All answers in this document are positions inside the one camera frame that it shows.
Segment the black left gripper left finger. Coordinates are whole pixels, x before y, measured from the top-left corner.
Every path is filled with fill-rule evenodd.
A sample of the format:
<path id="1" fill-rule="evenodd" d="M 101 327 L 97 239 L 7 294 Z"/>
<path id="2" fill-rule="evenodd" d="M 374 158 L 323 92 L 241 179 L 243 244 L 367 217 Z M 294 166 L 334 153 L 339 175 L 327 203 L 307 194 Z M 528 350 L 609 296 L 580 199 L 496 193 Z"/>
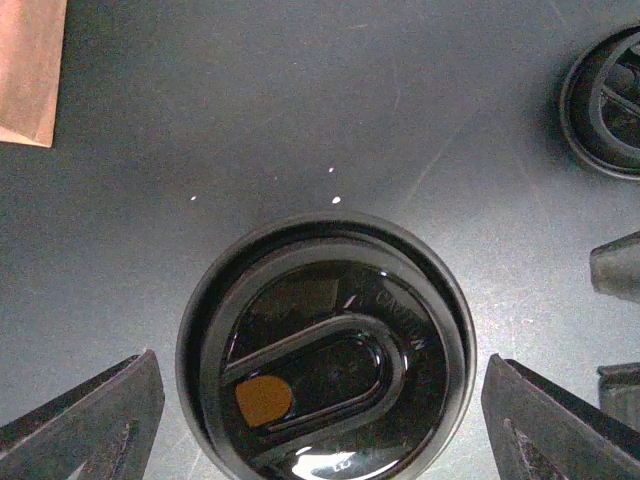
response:
<path id="1" fill-rule="evenodd" d="M 1 428 L 3 479 L 141 479 L 164 408 L 146 350 Z"/>

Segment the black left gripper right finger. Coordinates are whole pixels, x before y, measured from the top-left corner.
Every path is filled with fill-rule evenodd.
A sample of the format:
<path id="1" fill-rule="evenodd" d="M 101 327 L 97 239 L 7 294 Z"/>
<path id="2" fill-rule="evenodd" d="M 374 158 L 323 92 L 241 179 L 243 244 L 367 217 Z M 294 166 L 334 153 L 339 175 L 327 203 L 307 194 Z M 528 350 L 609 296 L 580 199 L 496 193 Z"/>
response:
<path id="1" fill-rule="evenodd" d="M 481 403 L 503 479 L 639 476 L 639 429 L 512 359 L 490 357 Z"/>

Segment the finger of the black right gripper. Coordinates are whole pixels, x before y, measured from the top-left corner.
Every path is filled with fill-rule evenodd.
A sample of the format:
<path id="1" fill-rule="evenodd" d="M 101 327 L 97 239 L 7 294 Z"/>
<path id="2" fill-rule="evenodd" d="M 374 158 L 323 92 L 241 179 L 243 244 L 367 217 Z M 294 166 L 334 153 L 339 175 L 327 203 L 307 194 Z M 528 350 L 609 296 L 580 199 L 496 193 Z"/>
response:
<path id="1" fill-rule="evenodd" d="M 590 252 L 591 284 L 597 293 L 639 302 L 639 237 L 636 231 Z"/>
<path id="2" fill-rule="evenodd" d="M 610 417 L 639 429 L 640 366 L 638 363 L 600 366 L 600 409 Z"/>

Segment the brown paper bag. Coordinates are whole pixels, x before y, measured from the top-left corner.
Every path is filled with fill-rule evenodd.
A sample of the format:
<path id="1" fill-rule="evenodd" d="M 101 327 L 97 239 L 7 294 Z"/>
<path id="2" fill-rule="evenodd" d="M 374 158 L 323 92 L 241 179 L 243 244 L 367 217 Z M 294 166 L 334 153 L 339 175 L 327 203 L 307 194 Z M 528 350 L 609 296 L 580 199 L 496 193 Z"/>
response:
<path id="1" fill-rule="evenodd" d="M 1 140 L 53 144 L 67 2 L 1 3 Z"/>

